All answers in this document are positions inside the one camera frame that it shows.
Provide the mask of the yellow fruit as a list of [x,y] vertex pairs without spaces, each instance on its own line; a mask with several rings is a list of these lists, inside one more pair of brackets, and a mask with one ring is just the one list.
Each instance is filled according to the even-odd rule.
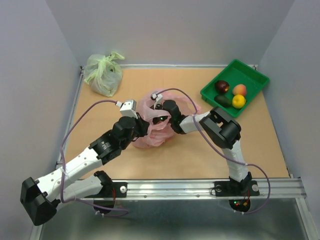
[[232,98],[232,106],[235,109],[242,109],[245,106],[246,102],[246,98],[241,94],[237,94]]

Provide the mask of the dark red fruit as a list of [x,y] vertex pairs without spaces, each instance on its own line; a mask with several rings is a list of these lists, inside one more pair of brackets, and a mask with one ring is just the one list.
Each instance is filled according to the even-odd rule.
[[228,82],[224,81],[224,80],[218,80],[215,82],[214,87],[216,89],[216,91],[220,94],[225,94],[229,91],[230,89],[230,85]]

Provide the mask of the pink plastic bag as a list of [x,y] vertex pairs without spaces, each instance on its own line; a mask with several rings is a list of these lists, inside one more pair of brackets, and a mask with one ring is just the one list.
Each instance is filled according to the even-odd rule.
[[[151,99],[151,95],[150,92],[147,93],[136,105],[136,112],[144,121],[149,123],[147,135],[132,143],[134,147],[140,149],[158,147],[176,134],[169,123],[171,118],[169,113],[164,110],[152,109],[155,101]],[[202,110],[200,105],[192,104],[185,95],[176,94],[172,91],[162,93],[161,103],[164,103],[165,100],[175,101],[183,115],[190,116],[195,111],[200,113]]]

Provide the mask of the peach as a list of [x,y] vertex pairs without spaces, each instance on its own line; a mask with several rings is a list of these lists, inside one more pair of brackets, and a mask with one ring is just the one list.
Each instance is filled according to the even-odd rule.
[[245,97],[247,95],[247,87],[244,84],[238,84],[232,89],[232,93],[234,96],[241,95]]

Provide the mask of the dark green avocado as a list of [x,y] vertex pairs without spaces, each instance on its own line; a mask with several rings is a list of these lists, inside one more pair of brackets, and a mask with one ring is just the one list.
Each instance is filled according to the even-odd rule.
[[232,101],[228,99],[225,95],[216,95],[214,101],[224,108],[229,108],[232,106]]

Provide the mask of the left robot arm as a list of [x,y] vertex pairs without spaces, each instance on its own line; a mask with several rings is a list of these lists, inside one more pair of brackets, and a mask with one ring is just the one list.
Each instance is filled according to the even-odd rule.
[[25,179],[21,185],[20,202],[33,225],[40,226],[52,219],[62,202],[97,194],[108,196],[113,183],[104,171],[97,171],[77,188],[79,178],[118,157],[131,142],[146,136],[149,126],[140,116],[122,116],[112,129],[59,169],[38,179]]

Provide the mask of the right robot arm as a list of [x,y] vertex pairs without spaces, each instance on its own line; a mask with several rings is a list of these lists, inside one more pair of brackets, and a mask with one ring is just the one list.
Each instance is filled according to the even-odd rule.
[[217,197],[253,196],[252,174],[248,170],[241,151],[241,127],[228,113],[219,107],[213,108],[203,114],[187,116],[181,113],[174,100],[165,100],[162,104],[151,106],[153,110],[164,110],[169,117],[154,117],[152,122],[158,124],[169,119],[173,131],[180,135],[199,131],[206,133],[210,138],[209,143],[214,143],[223,152],[226,159],[229,180],[214,182],[213,191]]

